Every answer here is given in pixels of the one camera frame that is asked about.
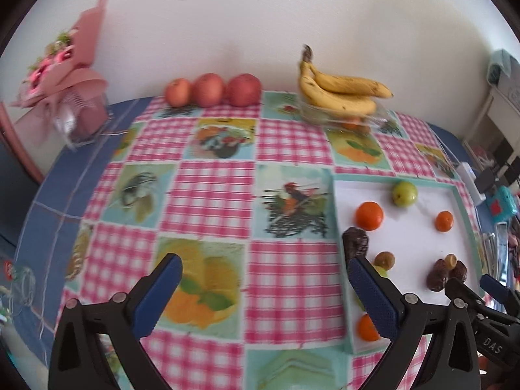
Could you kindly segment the small brown longan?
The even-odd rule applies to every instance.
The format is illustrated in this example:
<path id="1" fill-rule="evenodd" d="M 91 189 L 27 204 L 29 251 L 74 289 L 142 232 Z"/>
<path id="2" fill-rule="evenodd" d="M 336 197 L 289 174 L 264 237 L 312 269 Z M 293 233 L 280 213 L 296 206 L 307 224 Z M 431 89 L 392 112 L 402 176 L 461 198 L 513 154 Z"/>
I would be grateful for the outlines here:
<path id="1" fill-rule="evenodd" d="M 444 258 L 444 263 L 445 263 L 446 269 L 448 271 L 451 271 L 452 269 L 456 268 L 456 266 L 457 266 L 457 256 L 455 256 L 454 253 L 448 254 Z"/>
<path id="2" fill-rule="evenodd" d="M 378 255 L 375 256 L 374 265 L 386 271 L 391 270 L 395 265 L 395 256 L 389 251 L 379 252 Z"/>

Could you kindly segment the orange tangerine with stem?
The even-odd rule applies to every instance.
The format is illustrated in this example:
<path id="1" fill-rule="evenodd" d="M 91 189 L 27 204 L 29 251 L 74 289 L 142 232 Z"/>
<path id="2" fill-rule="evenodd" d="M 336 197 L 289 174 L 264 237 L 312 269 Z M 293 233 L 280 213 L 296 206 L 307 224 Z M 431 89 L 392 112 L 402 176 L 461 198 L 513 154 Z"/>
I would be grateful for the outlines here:
<path id="1" fill-rule="evenodd" d="M 381 336 L 367 313 L 363 314 L 356 325 L 356 333 L 364 342 L 376 342 Z"/>

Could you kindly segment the green plum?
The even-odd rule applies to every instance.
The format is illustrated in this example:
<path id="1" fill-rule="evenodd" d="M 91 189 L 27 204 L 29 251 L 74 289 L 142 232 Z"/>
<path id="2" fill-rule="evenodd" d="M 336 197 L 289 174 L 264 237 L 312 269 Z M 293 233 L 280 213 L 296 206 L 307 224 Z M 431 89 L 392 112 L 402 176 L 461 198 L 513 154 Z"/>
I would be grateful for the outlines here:
<path id="1" fill-rule="evenodd" d="M 392 201 L 400 208 L 406 208 L 415 204 L 418 195 L 417 187 L 407 180 L 399 181 L 392 189 Z"/>
<path id="2" fill-rule="evenodd" d="M 378 266 L 378 265 L 375 265 L 375 264 L 373 264 L 373 267 L 374 267 L 374 269 L 378 272 L 378 274 L 379 274 L 381 277 L 383 277 L 383 278 L 387 278 L 387 277 L 388 277 L 388 271 L 387 271 L 385 268 L 383 268 L 383 267 L 381 267 L 381 266 Z M 356 301 L 357 305 L 359 306 L 359 308 L 360 308 L 363 312 L 365 312 L 366 308 L 365 308 L 365 306 L 362 304 L 362 302 L 360 301 L 360 299 L 359 299 L 358 296 L 355 296 L 355 301 Z"/>

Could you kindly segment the dark date small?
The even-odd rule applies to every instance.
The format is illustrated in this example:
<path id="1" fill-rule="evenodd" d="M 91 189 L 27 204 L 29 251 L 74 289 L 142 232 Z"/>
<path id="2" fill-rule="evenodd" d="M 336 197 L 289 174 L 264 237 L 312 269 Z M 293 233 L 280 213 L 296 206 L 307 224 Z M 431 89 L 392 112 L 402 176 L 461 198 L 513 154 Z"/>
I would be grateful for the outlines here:
<path id="1" fill-rule="evenodd" d="M 464 283 L 468 276 L 468 269 L 465 264 L 461 261 L 457 261 L 455 267 L 451 269 L 448 274 L 449 279 L 457 279 L 461 283 Z"/>

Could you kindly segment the white tray teal rim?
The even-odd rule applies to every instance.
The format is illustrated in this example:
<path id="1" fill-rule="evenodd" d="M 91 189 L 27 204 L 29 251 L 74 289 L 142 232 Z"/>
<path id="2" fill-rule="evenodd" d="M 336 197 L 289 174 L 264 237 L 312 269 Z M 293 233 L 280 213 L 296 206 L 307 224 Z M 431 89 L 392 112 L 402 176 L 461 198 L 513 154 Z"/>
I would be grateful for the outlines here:
<path id="1" fill-rule="evenodd" d="M 465 284 L 478 295 L 484 294 L 479 288 L 482 266 L 477 234 L 457 186 L 434 180 L 411 179 L 419 190 L 419 199 L 408 208 L 399 208 L 391 197 L 391 191 L 399 181 L 396 177 L 362 174 L 335 174 L 332 179 L 345 311 L 344 345 L 346 351 L 353 355 L 378 352 L 389 344 L 384 338 L 364 342 L 356 333 L 356 325 L 363 311 L 357 305 L 355 292 L 348 281 L 341 242 L 342 233 L 356 225 L 355 211 L 364 201 L 377 202 L 384 211 L 382 225 L 368 233 L 367 258 L 371 262 L 383 251 L 394 254 L 395 265 L 388 277 L 400 292 L 412 292 L 425 303 L 448 304 L 449 300 L 443 292 L 427 289 L 426 278 L 433 264 L 450 253 L 468 269 Z M 435 227 L 436 216 L 443 210 L 454 216 L 454 225 L 448 232 L 439 232 Z"/>

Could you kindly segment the small orange tangerine in tray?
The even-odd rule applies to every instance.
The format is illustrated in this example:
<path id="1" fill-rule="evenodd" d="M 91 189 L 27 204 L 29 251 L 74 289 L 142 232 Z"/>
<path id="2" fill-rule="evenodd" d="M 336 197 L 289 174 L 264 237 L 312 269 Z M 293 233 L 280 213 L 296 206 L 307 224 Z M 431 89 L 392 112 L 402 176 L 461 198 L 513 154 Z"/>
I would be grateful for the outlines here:
<path id="1" fill-rule="evenodd" d="M 448 210 L 439 212 L 435 218 L 435 228 L 439 232 L 448 232 L 454 225 L 454 216 Z"/>

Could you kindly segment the teal gadget red button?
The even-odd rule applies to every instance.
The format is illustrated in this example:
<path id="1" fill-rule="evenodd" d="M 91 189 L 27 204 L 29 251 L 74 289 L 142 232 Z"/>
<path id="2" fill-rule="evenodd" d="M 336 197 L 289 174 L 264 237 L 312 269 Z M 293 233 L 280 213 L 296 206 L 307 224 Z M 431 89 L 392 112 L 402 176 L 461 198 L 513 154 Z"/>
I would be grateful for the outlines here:
<path id="1" fill-rule="evenodd" d="M 499 186 L 492 195 L 488 195 L 486 204 L 495 224 L 507 223 L 518 214 L 515 197 L 505 186 Z"/>

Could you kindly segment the glass mug red logo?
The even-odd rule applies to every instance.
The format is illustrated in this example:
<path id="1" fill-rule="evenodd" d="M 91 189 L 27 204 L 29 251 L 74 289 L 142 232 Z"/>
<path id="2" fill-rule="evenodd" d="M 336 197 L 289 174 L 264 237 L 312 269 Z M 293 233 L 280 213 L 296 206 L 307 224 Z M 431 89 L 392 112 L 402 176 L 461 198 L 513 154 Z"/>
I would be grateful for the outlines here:
<path id="1" fill-rule="evenodd" d="M 35 284 L 34 273 L 29 267 L 1 258 L 1 305 L 11 318 L 32 306 Z"/>

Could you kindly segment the large orange tangerine in tray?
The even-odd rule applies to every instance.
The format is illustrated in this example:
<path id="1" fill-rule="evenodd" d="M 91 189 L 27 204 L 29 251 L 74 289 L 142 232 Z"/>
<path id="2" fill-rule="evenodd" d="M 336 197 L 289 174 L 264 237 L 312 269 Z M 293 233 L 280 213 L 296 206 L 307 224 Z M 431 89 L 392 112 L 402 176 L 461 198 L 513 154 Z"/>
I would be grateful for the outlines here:
<path id="1" fill-rule="evenodd" d="M 384 210 L 375 201 L 365 201 L 355 211 L 356 226 L 365 231 L 375 231 L 384 221 Z"/>

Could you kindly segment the blue checked tablecloth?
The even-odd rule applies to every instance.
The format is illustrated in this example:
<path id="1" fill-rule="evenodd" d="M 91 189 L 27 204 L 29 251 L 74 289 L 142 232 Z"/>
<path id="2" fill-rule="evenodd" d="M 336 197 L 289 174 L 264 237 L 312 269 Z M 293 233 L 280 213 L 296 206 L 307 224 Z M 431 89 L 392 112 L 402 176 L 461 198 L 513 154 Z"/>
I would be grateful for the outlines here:
<path id="1" fill-rule="evenodd" d="M 98 221 L 124 165 L 124 157 L 115 156 L 116 149 L 151 101 L 148 97 L 112 105 L 114 117 L 105 134 L 78 150 L 64 148 L 32 201 L 15 263 L 33 272 L 33 300 L 13 322 L 44 365 L 50 361 L 66 270 L 81 221 Z"/>

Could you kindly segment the pink plaid fruit tablecloth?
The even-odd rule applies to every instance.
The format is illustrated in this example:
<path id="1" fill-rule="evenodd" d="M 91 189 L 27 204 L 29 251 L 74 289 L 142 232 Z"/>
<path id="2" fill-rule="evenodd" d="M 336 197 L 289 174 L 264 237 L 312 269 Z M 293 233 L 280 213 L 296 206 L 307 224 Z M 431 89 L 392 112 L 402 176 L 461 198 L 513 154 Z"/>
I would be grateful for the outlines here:
<path id="1" fill-rule="evenodd" d="M 358 134 L 305 123 L 290 93 L 177 112 L 153 99 L 98 221 L 81 221 L 63 298 L 104 302 L 177 253 L 182 282 L 142 341 L 171 387 L 355 389 L 382 351 L 345 349 L 333 176 L 454 184 L 477 234 L 432 129 L 390 115 Z"/>

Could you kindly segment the clear plastic fruit container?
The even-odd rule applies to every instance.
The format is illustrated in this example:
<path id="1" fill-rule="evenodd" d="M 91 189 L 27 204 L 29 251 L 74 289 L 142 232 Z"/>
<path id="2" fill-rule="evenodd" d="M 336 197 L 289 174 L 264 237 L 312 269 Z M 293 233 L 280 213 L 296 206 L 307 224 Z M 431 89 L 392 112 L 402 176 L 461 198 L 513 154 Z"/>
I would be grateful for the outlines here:
<path id="1" fill-rule="evenodd" d="M 381 104 L 376 104 L 373 114 L 334 114 L 327 108 L 319 108 L 309 104 L 301 95 L 296 96 L 297 107 L 302 120 L 326 129 L 341 131 L 350 130 L 358 134 L 368 134 L 385 128 L 396 121 Z"/>

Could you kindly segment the yellow banana bunch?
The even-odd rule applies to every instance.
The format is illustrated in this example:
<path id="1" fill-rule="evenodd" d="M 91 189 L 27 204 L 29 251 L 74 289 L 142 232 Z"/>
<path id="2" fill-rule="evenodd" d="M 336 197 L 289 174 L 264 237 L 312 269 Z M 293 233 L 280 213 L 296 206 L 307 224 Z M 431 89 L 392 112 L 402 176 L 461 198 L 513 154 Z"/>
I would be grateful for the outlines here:
<path id="1" fill-rule="evenodd" d="M 375 99 L 391 99 L 393 92 L 369 78 L 334 76 L 320 71 L 313 63 L 312 48 L 305 44 L 301 53 L 299 88 L 306 102 L 336 117 L 365 117 L 375 113 Z"/>

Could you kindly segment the pink framed mirror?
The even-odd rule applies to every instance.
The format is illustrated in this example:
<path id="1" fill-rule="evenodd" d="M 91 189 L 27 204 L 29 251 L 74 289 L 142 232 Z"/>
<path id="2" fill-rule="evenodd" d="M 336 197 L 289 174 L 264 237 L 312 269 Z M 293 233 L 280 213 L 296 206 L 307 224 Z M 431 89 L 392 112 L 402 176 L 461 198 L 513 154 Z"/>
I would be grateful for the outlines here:
<path id="1" fill-rule="evenodd" d="M 8 149 L 24 168 L 26 173 L 38 184 L 43 182 L 43 174 L 37 165 L 33 162 L 26 151 L 24 145 L 11 123 L 10 117 L 5 109 L 3 102 L 0 103 L 0 124 L 1 124 L 1 140 L 7 145 Z"/>

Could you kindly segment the clear glass vase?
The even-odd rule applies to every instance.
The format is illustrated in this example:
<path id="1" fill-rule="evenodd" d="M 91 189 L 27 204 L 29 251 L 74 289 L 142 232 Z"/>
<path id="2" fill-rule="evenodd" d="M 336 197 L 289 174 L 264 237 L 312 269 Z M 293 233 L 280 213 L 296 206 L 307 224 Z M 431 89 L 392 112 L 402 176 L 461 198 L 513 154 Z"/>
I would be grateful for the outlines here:
<path id="1" fill-rule="evenodd" d="M 72 150 L 94 141 L 113 117 L 104 93 L 92 99 L 83 99 L 78 93 L 70 91 L 63 98 L 61 108 L 65 108 L 65 113 L 69 115 L 63 138 Z"/>

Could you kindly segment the left red apple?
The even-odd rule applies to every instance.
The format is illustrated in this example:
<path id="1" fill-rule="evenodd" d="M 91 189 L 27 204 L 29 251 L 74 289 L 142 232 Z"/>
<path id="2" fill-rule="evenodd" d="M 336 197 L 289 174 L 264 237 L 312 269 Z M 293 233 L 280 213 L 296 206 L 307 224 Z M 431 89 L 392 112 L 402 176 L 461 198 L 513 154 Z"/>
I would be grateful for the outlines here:
<path id="1" fill-rule="evenodd" d="M 176 78 L 167 84 L 164 98 L 172 108 L 187 106 L 191 100 L 191 83 L 186 78 Z"/>

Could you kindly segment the red apple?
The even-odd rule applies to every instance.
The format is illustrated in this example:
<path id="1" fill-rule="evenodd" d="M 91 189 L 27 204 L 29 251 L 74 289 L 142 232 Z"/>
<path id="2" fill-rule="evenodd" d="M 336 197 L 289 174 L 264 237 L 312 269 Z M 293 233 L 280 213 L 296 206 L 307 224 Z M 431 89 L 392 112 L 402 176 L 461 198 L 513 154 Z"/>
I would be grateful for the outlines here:
<path id="1" fill-rule="evenodd" d="M 216 73 L 206 73 L 199 76 L 193 85 L 192 97 L 195 104 L 201 108 L 218 105 L 225 93 L 225 83 Z"/>
<path id="2" fill-rule="evenodd" d="M 164 98 L 172 108 L 187 106 L 191 100 L 191 83 L 186 78 L 176 78 L 167 84 Z"/>
<path id="3" fill-rule="evenodd" d="M 260 80 L 249 73 L 240 74 L 227 83 L 227 102 L 233 107 L 244 108 L 258 104 L 261 94 Z"/>

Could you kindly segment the right red apple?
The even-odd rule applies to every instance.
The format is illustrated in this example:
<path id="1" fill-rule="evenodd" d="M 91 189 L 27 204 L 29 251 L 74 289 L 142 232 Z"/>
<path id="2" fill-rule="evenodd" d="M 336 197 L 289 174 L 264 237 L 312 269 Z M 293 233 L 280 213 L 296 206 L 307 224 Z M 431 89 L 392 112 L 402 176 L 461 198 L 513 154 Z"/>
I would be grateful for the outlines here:
<path id="1" fill-rule="evenodd" d="M 240 74 L 227 83 L 227 102 L 233 107 L 244 108 L 258 104 L 261 94 L 260 80 L 249 73 Z"/>

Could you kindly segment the pink wrapped flower bouquet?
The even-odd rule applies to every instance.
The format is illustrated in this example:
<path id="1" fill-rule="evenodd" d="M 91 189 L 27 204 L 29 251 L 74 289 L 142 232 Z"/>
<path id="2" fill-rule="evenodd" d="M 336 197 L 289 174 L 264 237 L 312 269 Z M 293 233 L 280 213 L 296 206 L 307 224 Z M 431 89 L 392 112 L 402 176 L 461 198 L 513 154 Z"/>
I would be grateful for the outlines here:
<path id="1" fill-rule="evenodd" d="M 83 99 L 105 94 L 108 81 L 93 69 L 97 42 L 109 0 L 82 11 L 75 24 L 46 48 L 46 54 L 29 69 L 15 107 L 27 112 L 15 122 L 15 130 L 33 144 L 43 144 L 56 133 L 64 141 L 69 115 L 61 108 L 70 91 Z"/>

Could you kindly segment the middle red apple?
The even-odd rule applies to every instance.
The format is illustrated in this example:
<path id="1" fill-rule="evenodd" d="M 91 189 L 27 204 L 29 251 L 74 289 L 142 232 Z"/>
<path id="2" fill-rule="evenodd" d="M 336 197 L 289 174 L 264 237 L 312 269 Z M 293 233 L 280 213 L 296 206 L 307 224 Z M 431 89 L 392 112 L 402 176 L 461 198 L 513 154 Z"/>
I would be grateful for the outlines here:
<path id="1" fill-rule="evenodd" d="M 199 76 L 193 85 L 192 97 L 195 104 L 201 108 L 218 105 L 225 93 L 225 83 L 216 73 L 206 73 Z"/>

